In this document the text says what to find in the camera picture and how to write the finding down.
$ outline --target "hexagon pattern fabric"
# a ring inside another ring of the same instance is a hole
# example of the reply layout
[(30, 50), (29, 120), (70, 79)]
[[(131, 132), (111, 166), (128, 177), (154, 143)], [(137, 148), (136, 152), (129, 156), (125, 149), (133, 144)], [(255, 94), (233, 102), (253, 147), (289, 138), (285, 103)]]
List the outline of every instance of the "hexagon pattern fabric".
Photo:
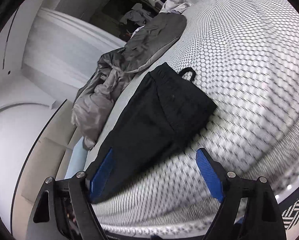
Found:
[[(200, 147), (227, 171), (266, 176), (276, 192), (299, 170), (299, 14), (286, 0), (203, 0), (184, 15), (182, 37), (147, 71), (163, 62), (176, 72), (192, 67), (194, 83), (218, 109), (184, 153), (93, 205), (103, 228), (113, 233), (204, 234), (219, 204), (195, 163)], [(117, 116), (145, 73), (120, 96)], [(103, 137), (115, 124), (113, 115)]]

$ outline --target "silver screw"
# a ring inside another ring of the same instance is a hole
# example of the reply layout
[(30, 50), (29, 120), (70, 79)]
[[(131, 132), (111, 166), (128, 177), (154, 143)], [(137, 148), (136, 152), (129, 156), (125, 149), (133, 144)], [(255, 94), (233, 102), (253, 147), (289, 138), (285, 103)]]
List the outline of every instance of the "silver screw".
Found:
[(260, 182), (262, 183), (266, 183), (267, 182), (267, 179), (265, 177), (260, 177)]
[(227, 176), (229, 176), (230, 178), (235, 178), (235, 177), (236, 177), (236, 174), (235, 174), (235, 172), (233, 172), (233, 171), (229, 171), (229, 172), (227, 173)]
[(84, 171), (79, 171), (78, 173), (76, 173), (76, 177), (78, 178), (82, 178), (85, 176), (85, 172)]
[(53, 181), (53, 178), (48, 177), (48, 178), (46, 178), (45, 183), (48, 184), (48, 183), (51, 183), (52, 181)]

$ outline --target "blue gripper pad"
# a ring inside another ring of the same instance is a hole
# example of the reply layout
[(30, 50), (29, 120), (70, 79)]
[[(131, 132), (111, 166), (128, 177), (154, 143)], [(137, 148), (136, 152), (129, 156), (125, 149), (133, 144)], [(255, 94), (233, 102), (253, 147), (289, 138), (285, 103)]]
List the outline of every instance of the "blue gripper pad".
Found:
[(201, 175), (205, 180), (212, 197), (216, 198), (220, 203), (222, 203), (224, 199), (222, 182), (218, 178), (201, 149), (196, 152), (196, 164), (199, 167)]
[(109, 175), (114, 167), (113, 150), (110, 149), (90, 182), (90, 200), (98, 198), (105, 187)]

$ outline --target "wrinkled fabric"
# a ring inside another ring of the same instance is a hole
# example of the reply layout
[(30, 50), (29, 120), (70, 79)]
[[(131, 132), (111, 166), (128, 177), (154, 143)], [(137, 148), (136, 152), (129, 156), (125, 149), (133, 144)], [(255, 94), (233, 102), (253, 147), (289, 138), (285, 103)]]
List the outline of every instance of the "wrinkled fabric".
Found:
[(183, 13), (188, 7), (192, 5), (192, 3), (187, 2), (186, 0), (167, 0), (163, 4), (160, 13), (167, 13), (172, 10)]
[(83, 146), (91, 149), (121, 92), (135, 73), (162, 56), (182, 35), (186, 18), (160, 13), (140, 29), (124, 46), (101, 56), (97, 69), (76, 96), (72, 123), (84, 136)]

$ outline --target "upholstered headboard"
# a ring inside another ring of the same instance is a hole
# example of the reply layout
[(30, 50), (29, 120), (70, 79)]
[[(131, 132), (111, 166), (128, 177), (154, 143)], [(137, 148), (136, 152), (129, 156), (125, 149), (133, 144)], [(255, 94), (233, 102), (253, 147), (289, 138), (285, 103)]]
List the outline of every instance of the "upholstered headboard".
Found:
[(64, 179), (75, 144), (81, 138), (71, 124), (72, 103), (65, 101), (33, 146), (16, 185), (11, 211), (12, 234), (25, 240), (27, 223), (37, 194), (47, 177)]

